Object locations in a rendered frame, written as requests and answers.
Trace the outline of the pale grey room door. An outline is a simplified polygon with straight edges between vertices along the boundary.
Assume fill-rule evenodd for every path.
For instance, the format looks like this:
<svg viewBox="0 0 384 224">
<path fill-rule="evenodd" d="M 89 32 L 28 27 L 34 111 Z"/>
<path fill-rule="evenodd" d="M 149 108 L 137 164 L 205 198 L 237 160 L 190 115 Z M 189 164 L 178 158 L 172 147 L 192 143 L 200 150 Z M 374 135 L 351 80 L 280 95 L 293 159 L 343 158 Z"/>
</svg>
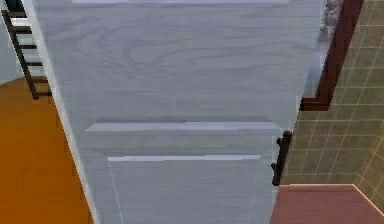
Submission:
<svg viewBox="0 0 384 224">
<path fill-rule="evenodd" d="M 270 224 L 324 0 L 22 0 L 95 224 Z"/>
</svg>

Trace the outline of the dark slatted chair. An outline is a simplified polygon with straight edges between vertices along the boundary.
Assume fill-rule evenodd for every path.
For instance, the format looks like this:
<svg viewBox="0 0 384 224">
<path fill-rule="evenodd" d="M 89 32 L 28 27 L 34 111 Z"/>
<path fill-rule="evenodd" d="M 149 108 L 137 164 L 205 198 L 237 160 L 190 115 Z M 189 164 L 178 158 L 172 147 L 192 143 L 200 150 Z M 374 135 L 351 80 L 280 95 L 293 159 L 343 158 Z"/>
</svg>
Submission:
<svg viewBox="0 0 384 224">
<path fill-rule="evenodd" d="M 1 1 L 4 3 L 4 8 L 0 9 L 0 15 L 32 98 L 38 100 L 40 97 L 51 96 L 52 91 L 22 0 Z"/>
</svg>

